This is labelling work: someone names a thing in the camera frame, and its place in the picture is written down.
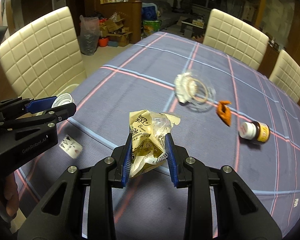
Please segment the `white bottle cap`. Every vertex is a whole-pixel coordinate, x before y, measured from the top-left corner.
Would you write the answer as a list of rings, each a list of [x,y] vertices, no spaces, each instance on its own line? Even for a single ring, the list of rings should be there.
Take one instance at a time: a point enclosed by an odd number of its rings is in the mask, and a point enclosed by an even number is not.
[[[69,104],[69,103],[74,103],[74,99],[73,99],[72,95],[69,93],[63,93],[63,94],[57,96],[57,98],[55,99],[55,101],[53,102],[51,107],[55,108],[55,107]]]

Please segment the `brown medicine bottle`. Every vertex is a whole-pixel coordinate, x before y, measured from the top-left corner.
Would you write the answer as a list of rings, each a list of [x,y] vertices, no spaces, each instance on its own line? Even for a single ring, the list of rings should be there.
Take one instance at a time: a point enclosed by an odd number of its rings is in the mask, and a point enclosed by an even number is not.
[[[255,144],[265,144],[270,137],[269,126],[258,121],[242,122],[238,132],[241,138]]]

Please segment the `yellow snack bag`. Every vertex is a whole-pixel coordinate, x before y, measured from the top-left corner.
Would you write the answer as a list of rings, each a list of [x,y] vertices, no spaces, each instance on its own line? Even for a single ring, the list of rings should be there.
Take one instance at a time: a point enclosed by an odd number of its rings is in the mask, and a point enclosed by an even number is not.
[[[167,159],[165,137],[180,118],[174,114],[140,110],[129,113],[132,134],[132,165],[130,178],[155,169]]]

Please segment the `orange peel piece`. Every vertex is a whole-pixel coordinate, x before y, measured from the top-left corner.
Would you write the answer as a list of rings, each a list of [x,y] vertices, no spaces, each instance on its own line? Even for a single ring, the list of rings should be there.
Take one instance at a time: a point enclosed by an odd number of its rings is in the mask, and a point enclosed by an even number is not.
[[[231,104],[230,101],[219,101],[216,108],[217,115],[228,127],[231,126],[231,110],[228,107]]]

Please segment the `clear plastic round lid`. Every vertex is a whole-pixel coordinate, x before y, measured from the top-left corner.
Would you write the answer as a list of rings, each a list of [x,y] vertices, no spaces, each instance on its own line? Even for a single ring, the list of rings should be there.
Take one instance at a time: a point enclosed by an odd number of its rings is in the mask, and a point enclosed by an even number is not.
[[[186,72],[190,72],[192,74],[192,77],[198,86],[198,90],[190,102],[181,104],[185,105],[193,112],[201,113],[209,111],[215,103],[215,88],[211,84],[209,78],[202,72],[194,69],[187,70]]]

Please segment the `white tissue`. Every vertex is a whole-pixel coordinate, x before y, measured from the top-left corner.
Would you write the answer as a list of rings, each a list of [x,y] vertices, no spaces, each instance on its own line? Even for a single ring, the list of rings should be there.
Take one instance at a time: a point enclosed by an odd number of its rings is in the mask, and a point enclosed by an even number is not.
[[[190,72],[178,74],[174,80],[175,95],[180,103],[187,103],[195,96],[198,86]]]

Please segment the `white table sticker left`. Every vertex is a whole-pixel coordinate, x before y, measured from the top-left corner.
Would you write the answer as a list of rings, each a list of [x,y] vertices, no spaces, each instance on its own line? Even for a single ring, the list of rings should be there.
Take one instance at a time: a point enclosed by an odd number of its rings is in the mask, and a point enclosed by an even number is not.
[[[83,149],[83,147],[69,135],[66,135],[61,140],[59,147],[72,159],[76,159]]]

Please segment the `cream chair left side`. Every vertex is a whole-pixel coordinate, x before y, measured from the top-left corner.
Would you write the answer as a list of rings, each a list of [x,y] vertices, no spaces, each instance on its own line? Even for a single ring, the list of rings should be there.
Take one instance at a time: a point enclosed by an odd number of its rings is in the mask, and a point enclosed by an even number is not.
[[[0,45],[0,66],[17,96],[44,98],[87,78],[70,9],[54,10]]]

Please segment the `cream chair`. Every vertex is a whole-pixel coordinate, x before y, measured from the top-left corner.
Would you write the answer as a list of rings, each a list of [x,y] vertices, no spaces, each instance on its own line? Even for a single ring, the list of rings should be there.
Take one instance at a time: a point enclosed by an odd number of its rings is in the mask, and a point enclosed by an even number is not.
[[[87,78],[70,9],[54,10],[0,45],[0,66],[17,96],[44,98]]]
[[[269,80],[298,103],[300,100],[300,66],[283,49],[279,52]]]
[[[247,66],[258,70],[264,58],[269,38],[226,12],[212,9],[203,44],[225,52]]]

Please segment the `white table sticker right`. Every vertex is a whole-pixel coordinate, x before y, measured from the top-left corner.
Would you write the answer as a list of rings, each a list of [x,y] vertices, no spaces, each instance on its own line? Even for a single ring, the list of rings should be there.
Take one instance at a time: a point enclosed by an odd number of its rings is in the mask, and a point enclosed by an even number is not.
[[[298,198],[296,198],[296,199],[294,200],[294,207],[296,207],[296,206],[298,205],[298,201],[299,201]]]

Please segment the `grey plastic bag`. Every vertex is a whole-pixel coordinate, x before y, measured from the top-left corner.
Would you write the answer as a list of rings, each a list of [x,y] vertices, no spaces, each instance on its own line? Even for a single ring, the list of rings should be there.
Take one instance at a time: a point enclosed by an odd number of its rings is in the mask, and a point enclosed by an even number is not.
[[[100,38],[100,27],[98,17],[79,17],[80,36],[79,45],[81,53],[84,55],[94,55],[97,50],[98,40]]]

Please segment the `cardboard boxes pile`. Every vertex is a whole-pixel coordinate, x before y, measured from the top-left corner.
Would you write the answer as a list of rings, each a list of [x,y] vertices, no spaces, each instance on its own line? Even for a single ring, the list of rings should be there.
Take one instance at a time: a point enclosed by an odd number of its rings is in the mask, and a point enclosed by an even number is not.
[[[125,19],[117,12],[113,13],[110,18],[100,20],[101,38],[99,44],[105,40],[109,47],[125,47],[130,44],[130,36],[132,32],[128,26],[124,24]]]

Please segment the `green shopping bag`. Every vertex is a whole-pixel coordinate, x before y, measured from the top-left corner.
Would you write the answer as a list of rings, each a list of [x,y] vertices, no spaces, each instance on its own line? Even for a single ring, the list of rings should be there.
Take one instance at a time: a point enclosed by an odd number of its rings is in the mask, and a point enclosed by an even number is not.
[[[150,36],[156,32],[158,32],[161,28],[161,20],[155,20],[155,21],[149,21],[149,20],[143,20],[143,33],[144,35]]]

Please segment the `wooden partition counter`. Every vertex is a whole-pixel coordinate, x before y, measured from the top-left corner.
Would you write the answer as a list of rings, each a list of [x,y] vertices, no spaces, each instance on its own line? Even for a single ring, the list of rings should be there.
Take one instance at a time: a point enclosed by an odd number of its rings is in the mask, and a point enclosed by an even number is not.
[[[123,25],[129,27],[132,32],[130,43],[135,44],[141,40],[141,9],[142,2],[119,2],[106,3],[98,6],[97,11],[109,18],[113,13],[117,13],[124,18]]]

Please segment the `cream chair far right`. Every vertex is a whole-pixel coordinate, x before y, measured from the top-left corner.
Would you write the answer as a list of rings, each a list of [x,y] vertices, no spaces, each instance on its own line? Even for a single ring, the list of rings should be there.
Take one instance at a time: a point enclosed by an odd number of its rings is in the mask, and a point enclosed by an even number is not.
[[[300,66],[283,49],[279,52],[269,80],[298,103],[300,100]]]

